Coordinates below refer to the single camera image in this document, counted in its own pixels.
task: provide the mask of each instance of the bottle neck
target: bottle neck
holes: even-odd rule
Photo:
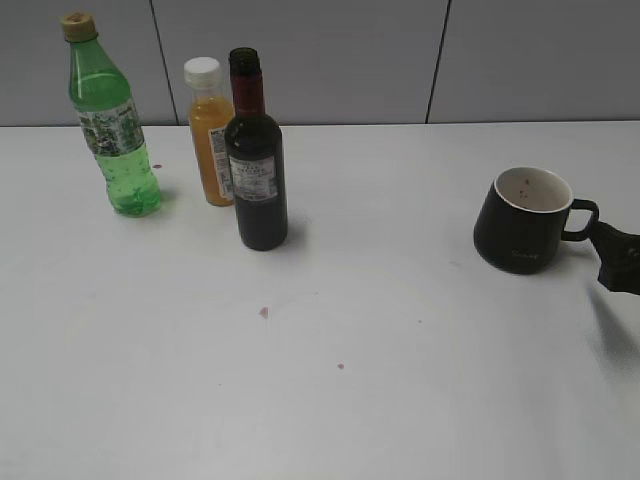
[[[92,72],[117,70],[97,37],[87,42],[69,42],[71,47],[71,76],[78,77]]]
[[[264,115],[262,74],[244,76],[231,75],[233,106],[239,117]]]

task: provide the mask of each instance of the wine label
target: wine label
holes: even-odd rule
[[[133,100],[98,112],[78,112],[87,145],[104,157],[117,157],[133,152],[144,143]]]
[[[229,156],[229,161],[236,196],[250,202],[265,202],[278,196],[273,157],[240,160]]]
[[[224,129],[225,127],[220,127],[209,130],[209,143],[211,144],[220,196],[227,200],[233,200],[233,182],[231,181],[227,148],[224,144]]]

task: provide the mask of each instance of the orange liquid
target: orange liquid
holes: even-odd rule
[[[214,159],[214,145],[210,131],[226,127],[233,116],[233,106],[221,96],[197,98],[189,112],[189,125],[191,125],[204,194],[209,203],[219,207],[233,204],[232,190],[230,184],[226,183],[230,181],[231,172],[226,154],[224,158]],[[224,141],[223,135],[220,137],[220,134],[217,134],[216,138],[222,138]],[[226,170],[219,168],[220,162],[226,162]]]

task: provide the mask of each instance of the white bottle cap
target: white bottle cap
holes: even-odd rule
[[[222,83],[220,62],[210,57],[192,58],[184,64],[184,81],[196,90],[218,87]]]

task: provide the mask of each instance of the bottle cap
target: bottle cap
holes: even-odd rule
[[[76,12],[65,15],[60,23],[67,42],[86,42],[98,36],[93,17],[88,13]]]
[[[196,90],[219,86],[222,83],[220,62],[210,57],[192,58],[184,64],[184,81]]]

